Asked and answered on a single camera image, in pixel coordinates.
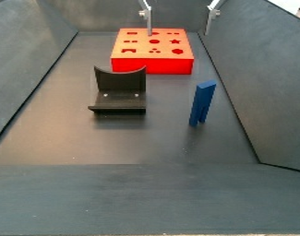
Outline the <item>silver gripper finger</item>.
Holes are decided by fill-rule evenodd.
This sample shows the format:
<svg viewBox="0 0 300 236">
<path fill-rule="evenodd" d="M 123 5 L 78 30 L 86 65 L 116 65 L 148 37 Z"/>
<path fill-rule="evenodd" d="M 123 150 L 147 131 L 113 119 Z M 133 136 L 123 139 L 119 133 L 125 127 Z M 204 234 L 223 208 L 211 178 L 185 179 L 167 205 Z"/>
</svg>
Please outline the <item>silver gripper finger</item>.
<svg viewBox="0 0 300 236">
<path fill-rule="evenodd" d="M 152 35 L 152 7 L 148 3 L 148 0 L 137 0 L 141 5 L 141 10 L 139 15 L 147 20 L 148 25 L 148 34 Z"/>
<path fill-rule="evenodd" d="M 205 26 L 205 32 L 204 34 L 208 35 L 212 27 L 214 20 L 220 15 L 220 9 L 219 4 L 222 0 L 214 0 L 211 4 L 207 6 L 209 10 L 208 20 L 207 20 L 207 26 Z"/>
</svg>

